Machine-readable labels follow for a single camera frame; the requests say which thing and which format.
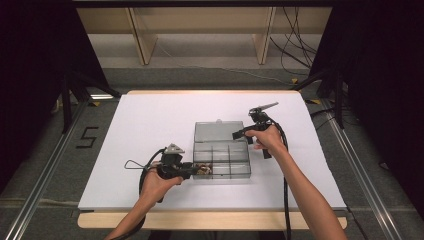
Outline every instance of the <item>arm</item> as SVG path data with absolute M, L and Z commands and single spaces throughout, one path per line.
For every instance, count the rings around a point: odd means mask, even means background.
M 181 184 L 182 181 L 182 177 L 168 180 L 162 179 L 155 168 L 150 169 L 144 180 L 140 197 L 134 207 L 105 239 L 113 239 L 132 230 L 146 216 L 147 212 L 155 206 L 156 202 L 165 196 L 171 187 Z
M 255 149 L 268 149 L 280 166 L 308 227 L 316 239 L 347 239 L 333 209 L 318 189 L 306 178 L 297 166 L 281 135 L 272 125 L 260 132 L 250 130 L 246 136 L 257 138 Z

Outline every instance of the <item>gray floor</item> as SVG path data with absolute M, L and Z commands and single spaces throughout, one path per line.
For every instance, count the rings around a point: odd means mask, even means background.
M 283 37 L 273 36 L 281 45 L 285 43 Z M 288 89 L 292 79 L 304 79 L 302 75 L 287 73 L 282 69 L 281 54 L 272 45 L 267 63 L 258 65 L 248 35 L 161 35 L 148 66 L 139 64 L 132 36 L 92 35 L 90 39 L 110 85 L 122 93 L 132 89 Z M 312 47 L 319 44 L 319 39 L 319 35 L 304 36 Z M 302 57 L 302 52 L 293 46 L 289 46 L 288 51 Z M 308 72 L 290 58 L 283 57 L 283 62 L 290 71 Z M 302 96 L 316 99 L 318 85 L 319 82 L 302 90 Z M 110 231 L 79 228 L 77 204 L 117 105 L 117 100 L 109 100 L 101 101 L 98 106 L 91 104 L 85 107 L 23 239 L 101 239 Z M 323 106 L 308 104 L 308 109 L 315 112 L 323 109 Z M 343 115 L 344 131 L 403 239 L 424 239 L 423 220 L 390 171 L 378 165 L 379 154 L 360 121 L 349 109 L 344 110 Z M 351 210 L 347 215 L 346 228 L 349 239 L 386 239 L 328 117 L 320 114 L 313 118 L 313 122 L 329 168 Z M 86 127 L 98 127 L 90 133 L 96 140 L 92 148 L 77 148 L 88 144 L 87 140 L 81 139 Z M 1 194 L 0 237 L 6 237 L 9 226 L 30 195 L 61 137 L 61 128 L 60 111 L 52 113 L 32 154 L 22 163 Z M 141 231 L 133 239 L 146 239 L 148 234 L 148 231 Z M 312 236 L 308 231 L 294 231 L 293 239 L 312 239 Z

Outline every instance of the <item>printed number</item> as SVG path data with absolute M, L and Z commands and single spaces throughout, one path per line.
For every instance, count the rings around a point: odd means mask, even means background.
M 90 130 L 90 129 L 99 129 L 99 127 L 86 127 L 84 129 L 84 133 L 81 136 L 81 140 L 91 140 L 91 143 L 88 146 L 77 146 L 77 148 L 92 148 L 93 147 L 94 141 L 96 141 L 97 137 L 86 137 L 85 136 L 87 134 L 87 131 Z

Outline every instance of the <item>black wall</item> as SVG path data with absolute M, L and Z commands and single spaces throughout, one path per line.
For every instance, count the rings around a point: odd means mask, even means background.
M 424 219 L 424 5 L 379 5 L 349 97 L 383 160 Z
M 71 5 L 0 1 L 0 191 L 28 158 L 66 72 L 107 86 Z

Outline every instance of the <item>left hand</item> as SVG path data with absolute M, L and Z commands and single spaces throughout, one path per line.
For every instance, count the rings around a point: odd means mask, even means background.
M 140 198 L 143 198 L 144 201 L 154 206 L 157 201 L 165 196 L 169 189 L 175 185 L 180 185 L 183 180 L 182 177 L 163 179 L 158 175 L 156 168 L 153 166 L 147 172 L 146 178 L 144 179 Z

